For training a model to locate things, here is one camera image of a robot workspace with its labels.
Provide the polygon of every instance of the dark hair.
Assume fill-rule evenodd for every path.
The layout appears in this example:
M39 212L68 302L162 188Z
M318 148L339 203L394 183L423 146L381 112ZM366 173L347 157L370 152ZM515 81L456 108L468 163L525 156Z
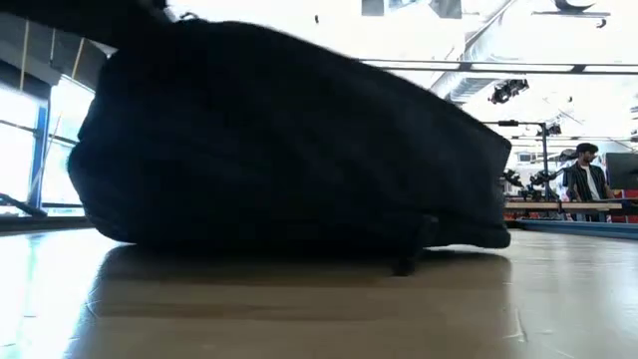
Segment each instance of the dark hair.
M577 154L584 154L586 152L589 152L591 154L595 154L598 152L598 147L596 145L593 144L580 144L576 147L576 153Z

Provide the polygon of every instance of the white shirt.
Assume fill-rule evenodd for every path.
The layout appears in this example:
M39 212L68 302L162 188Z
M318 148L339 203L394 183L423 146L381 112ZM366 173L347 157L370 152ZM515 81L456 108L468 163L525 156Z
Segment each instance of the white shirt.
M589 169L589 166L581 166L581 168L587 171L587 184L589 185L591 197L594 200L600 200L600 193L598 193L598 189L596 189L596 182L594 181L594 177L591 176L591 170Z

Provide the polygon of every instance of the black bag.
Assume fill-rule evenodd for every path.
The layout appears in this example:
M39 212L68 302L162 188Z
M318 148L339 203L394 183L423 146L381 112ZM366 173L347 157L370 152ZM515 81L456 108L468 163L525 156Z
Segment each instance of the black bag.
M71 179L121 241L509 245L507 140L407 81L254 25L184 21L122 48L79 138Z

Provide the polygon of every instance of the wooden floor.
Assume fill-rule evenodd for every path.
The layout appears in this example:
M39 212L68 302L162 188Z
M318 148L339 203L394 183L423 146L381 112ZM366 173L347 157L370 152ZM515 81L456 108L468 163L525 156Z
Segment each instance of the wooden floor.
M2 358L637 358L638 242L514 232L382 263L211 263L0 237Z

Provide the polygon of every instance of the person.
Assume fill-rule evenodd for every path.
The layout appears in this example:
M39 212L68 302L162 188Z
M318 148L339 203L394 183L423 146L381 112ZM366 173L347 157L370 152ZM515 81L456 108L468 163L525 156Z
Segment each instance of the person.
M568 188L576 201L610 199L614 193L607 184L602 168L592 165L598 147L580 144L576 147L578 161L569 169Z

